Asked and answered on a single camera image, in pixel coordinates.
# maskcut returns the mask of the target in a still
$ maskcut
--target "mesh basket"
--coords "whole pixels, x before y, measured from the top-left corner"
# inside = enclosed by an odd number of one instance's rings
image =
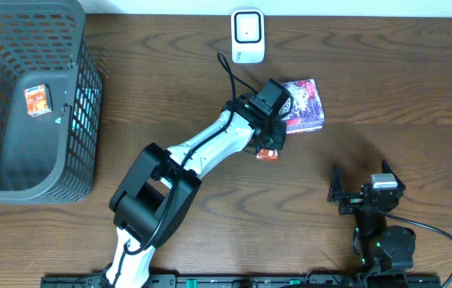
[[[76,0],[0,1],[0,202],[69,203],[90,192],[102,84]],[[31,117],[45,84],[53,112]]]

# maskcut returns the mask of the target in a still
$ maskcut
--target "white wall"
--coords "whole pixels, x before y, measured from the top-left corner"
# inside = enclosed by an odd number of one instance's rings
[[[79,0],[87,13],[452,17],[452,0]]]

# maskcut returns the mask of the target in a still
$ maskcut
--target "wooden table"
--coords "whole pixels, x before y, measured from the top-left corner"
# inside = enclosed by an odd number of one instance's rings
[[[74,205],[0,205],[0,287],[38,287],[47,274],[107,265],[116,247],[108,201],[138,152],[194,136],[230,98],[215,57],[230,53],[229,17],[91,15],[86,40],[105,84],[94,191]],[[326,124],[289,136],[278,162],[236,154],[210,172],[152,267],[287,274],[359,266],[354,218],[326,202],[333,162],[357,190],[387,159],[407,185],[394,213],[452,233],[452,19],[266,17],[265,60],[232,68],[256,87],[314,78]],[[412,271],[446,280],[452,242],[415,231]]]

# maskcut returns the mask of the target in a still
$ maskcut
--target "small orange box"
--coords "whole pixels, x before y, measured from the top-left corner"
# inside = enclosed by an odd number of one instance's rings
[[[26,111],[35,117],[52,112],[50,92],[46,85],[25,89]]]
[[[256,159],[264,161],[277,161],[279,155],[276,150],[261,149],[256,154]]]

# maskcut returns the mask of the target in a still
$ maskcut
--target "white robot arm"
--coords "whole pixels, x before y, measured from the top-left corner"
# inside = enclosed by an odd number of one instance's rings
[[[118,227],[114,262],[106,271],[112,287],[142,287],[155,249],[176,231],[201,178],[217,164],[247,145],[282,149],[286,124],[278,112],[289,96],[271,79],[256,95],[229,101],[218,120],[192,139],[167,150],[152,143],[140,153],[110,200]],[[169,196],[157,192],[148,178],[168,186]]]
[[[189,149],[197,145],[203,139],[209,137],[213,133],[221,129],[225,125],[230,116],[230,111],[225,110],[220,114],[218,120],[203,132],[197,134],[192,139],[172,146],[168,149],[170,158],[177,164],[181,164]],[[200,179],[204,177],[227,156],[243,150],[252,138],[254,130],[249,126],[249,122],[237,113],[234,113],[231,124],[226,131],[220,133],[217,137],[209,140],[199,150],[197,150],[192,158],[185,164],[186,170],[193,170]],[[161,178],[169,188],[172,184],[166,179]],[[106,278],[109,283],[114,283],[115,276],[118,271],[119,263],[123,255],[124,244],[129,243],[129,250],[137,250],[140,248],[139,241],[133,237],[128,231],[117,228],[118,246],[115,251],[114,262],[106,272]],[[137,255],[126,255],[122,260],[122,270],[119,279],[116,281],[115,287],[141,287],[149,277],[149,264],[154,254],[154,247],[150,246]]]

